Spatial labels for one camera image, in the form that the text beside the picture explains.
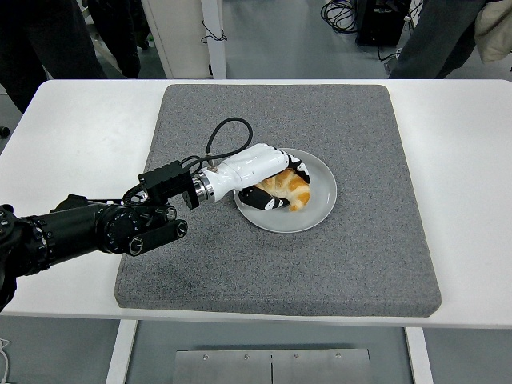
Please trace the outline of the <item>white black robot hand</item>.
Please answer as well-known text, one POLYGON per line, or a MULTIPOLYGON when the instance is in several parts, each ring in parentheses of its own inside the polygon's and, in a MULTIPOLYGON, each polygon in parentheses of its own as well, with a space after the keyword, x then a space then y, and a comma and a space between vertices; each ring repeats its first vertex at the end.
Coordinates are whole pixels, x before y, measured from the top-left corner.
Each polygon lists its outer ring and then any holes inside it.
POLYGON ((258 210, 306 207, 311 198, 305 163, 292 154, 256 144, 223 160, 216 168, 201 169, 195 181, 201 201, 216 202, 228 192, 258 210))

